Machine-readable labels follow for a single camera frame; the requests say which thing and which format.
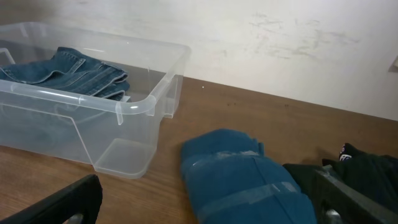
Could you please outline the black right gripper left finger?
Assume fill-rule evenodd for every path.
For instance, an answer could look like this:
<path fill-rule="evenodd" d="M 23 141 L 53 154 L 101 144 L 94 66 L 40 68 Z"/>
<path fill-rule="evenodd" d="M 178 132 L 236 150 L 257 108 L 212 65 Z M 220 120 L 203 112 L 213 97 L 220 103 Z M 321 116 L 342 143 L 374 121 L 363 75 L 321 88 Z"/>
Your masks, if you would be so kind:
<path fill-rule="evenodd" d="M 99 177 L 90 174 L 1 220 L 1 224 L 95 224 L 102 199 Z"/>

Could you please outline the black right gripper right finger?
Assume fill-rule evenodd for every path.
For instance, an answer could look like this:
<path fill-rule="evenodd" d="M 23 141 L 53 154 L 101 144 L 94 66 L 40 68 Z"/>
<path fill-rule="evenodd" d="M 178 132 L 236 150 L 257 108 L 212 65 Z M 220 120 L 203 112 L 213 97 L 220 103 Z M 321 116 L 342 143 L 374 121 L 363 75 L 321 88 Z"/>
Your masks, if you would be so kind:
<path fill-rule="evenodd" d="M 397 224 L 397 214 L 317 170 L 312 185 L 312 203 L 318 223 Z"/>

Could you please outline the clear plastic storage bin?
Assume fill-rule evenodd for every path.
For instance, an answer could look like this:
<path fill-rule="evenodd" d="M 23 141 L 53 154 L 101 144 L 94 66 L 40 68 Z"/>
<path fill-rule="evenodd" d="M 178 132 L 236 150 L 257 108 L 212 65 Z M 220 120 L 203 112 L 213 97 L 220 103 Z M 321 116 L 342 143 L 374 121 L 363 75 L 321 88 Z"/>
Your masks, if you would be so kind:
<path fill-rule="evenodd" d="M 121 101 L 1 82 L 1 144 L 90 164 L 128 179 L 143 176 L 160 122 L 178 108 L 186 45 L 21 22 L 1 26 L 1 65 L 38 62 L 68 47 L 127 72 Z"/>

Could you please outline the teal towel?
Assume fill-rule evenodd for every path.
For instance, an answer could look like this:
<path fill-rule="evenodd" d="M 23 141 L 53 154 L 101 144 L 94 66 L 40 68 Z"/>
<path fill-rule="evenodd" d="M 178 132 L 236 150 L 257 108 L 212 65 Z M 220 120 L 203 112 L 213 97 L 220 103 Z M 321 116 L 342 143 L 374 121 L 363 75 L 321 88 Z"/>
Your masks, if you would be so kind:
<path fill-rule="evenodd" d="M 199 223 L 316 223 L 290 173 L 246 133 L 217 129 L 183 143 L 180 173 Z"/>

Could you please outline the dark blue jeans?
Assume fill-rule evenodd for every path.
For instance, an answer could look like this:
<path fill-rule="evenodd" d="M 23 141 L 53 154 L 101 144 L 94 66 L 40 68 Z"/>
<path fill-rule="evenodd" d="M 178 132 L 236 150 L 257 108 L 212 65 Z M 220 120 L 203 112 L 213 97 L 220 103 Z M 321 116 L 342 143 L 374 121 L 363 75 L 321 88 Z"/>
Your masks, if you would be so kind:
<path fill-rule="evenodd" d="M 128 72 L 59 47 L 48 60 L 1 66 L 1 79 L 119 101 L 130 88 Z"/>

